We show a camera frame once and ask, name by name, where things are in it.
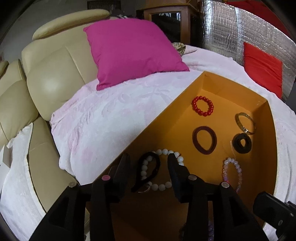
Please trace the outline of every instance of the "black ring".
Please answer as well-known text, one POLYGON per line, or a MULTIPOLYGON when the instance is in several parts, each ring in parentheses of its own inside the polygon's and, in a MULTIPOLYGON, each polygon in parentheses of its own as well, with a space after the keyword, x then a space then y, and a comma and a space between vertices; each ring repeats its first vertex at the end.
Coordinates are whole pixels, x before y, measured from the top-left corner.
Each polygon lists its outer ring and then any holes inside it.
POLYGON ((217 136, 215 134, 215 132, 208 126, 200 126, 200 127, 197 127, 193 133, 192 133, 192 141, 193 141, 193 144, 195 146, 195 148, 201 152, 202 154, 205 154, 205 155, 209 155, 211 154, 215 148, 216 148, 216 145, 217 145, 217 136), (199 131, 201 130, 205 130, 207 131, 211 137, 212 137, 212 145, 210 147, 209 150, 205 150, 199 143, 198 143, 198 140, 197 140, 197 134, 199 131))
POLYGON ((246 154, 252 149, 251 138, 245 133, 235 135, 232 140, 232 145, 234 149, 240 154, 246 154), (245 146, 242 145, 241 140, 245 140, 245 146))
POLYGON ((160 159, 159 156, 157 154, 155 154, 154 152, 147 152, 145 154, 143 154, 140 159, 138 160, 138 167, 137 167, 137 176, 136 176, 136 183, 135 185, 131 188, 131 192, 136 192, 141 186, 143 186, 144 184, 146 184, 147 182, 151 181, 153 178, 156 177, 158 171, 160 168, 160 159), (141 180, 142 176, 141 176, 141 171, 142 171, 142 165, 143 165, 143 161, 148 157, 148 156, 152 156, 156 159, 156 167, 154 168, 154 170, 152 171, 152 174, 147 177, 144 180, 141 180))

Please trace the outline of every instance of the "cardboard box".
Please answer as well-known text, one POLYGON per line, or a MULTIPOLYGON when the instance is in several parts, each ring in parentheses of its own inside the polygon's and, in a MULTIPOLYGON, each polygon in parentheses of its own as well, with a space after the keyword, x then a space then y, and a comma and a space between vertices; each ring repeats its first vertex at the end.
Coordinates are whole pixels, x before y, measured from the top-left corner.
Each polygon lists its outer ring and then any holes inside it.
MULTIPOLYGON (((198 102, 198 107, 207 110, 205 102, 198 102)), ((247 154, 235 152, 243 174, 239 196, 252 210, 259 192, 274 192, 277 169, 274 122, 266 99, 229 79, 203 72, 124 152, 131 156, 135 166, 145 152, 164 148, 178 151, 184 157, 184 164, 190 173, 206 182, 219 184, 222 181, 223 161, 227 157, 234 158, 230 142, 236 134, 242 133, 234 118, 240 112, 249 114, 257 127, 256 133, 250 136, 251 151, 247 154), (211 116, 200 116, 192 109, 191 102, 199 95, 213 102, 214 112, 211 116), (193 145, 192 132, 199 126, 209 126, 217 135, 217 146, 210 155, 200 153, 193 145)), ((246 128, 252 130, 248 119, 242 117, 241 120, 246 128)), ((210 147, 211 137, 207 132, 201 131, 197 139, 205 149, 210 147)), ((148 175, 153 168, 153 164, 149 163, 148 175)), ((233 165, 229 165, 228 174, 230 184, 235 189, 238 176, 233 165)), ((153 183, 162 184, 169 180, 166 157, 162 155, 160 171, 153 183)), ((177 241, 179 229, 186 221, 188 205, 177 201, 172 188, 163 192, 150 190, 143 194, 131 193, 134 182, 135 176, 132 176, 125 197, 120 204, 112 206, 112 212, 142 236, 137 240, 177 241)))

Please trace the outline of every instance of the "sofa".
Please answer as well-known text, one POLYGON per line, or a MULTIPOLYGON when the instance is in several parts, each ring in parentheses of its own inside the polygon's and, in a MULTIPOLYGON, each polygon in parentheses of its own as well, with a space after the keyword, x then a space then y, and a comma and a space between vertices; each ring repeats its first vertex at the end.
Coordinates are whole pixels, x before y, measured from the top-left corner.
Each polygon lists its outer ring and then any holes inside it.
MULTIPOLYGON (((96 78, 98 69, 83 28, 107 18, 108 11, 93 9, 54 19, 36 30, 22 51, 22 61, 0 62, 0 145, 33 122, 27 159, 35 192, 46 212, 69 183, 76 182, 59 168, 48 121, 77 90, 96 78)), ((85 233, 88 223, 86 210, 85 233)), ((1 215, 0 229, 9 240, 17 240, 1 215)))

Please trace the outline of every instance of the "pink pillow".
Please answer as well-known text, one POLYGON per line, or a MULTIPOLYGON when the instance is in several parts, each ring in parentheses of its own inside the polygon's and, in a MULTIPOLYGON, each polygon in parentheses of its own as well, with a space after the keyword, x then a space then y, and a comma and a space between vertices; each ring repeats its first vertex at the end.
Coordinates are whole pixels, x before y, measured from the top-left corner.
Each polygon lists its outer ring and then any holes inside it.
POLYGON ((99 69, 97 90, 156 72, 189 71, 171 42, 153 22, 101 20, 83 31, 99 69))

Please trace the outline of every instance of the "gold bangle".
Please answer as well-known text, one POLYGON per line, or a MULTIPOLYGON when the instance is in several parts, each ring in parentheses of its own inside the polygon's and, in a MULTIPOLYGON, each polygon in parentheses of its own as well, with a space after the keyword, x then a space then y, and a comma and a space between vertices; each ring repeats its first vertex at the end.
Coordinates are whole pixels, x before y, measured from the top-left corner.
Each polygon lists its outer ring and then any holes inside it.
POLYGON ((240 112, 238 114, 235 115, 235 121, 237 123, 237 125, 239 126, 239 128, 243 131, 243 133, 246 133, 247 135, 254 135, 256 132, 256 124, 254 122, 254 120, 247 114, 244 112, 240 112), (239 120, 239 116, 242 115, 244 117, 247 117, 252 123, 253 123, 253 127, 254 127, 254 131, 250 132, 247 128, 245 128, 242 123, 239 120))

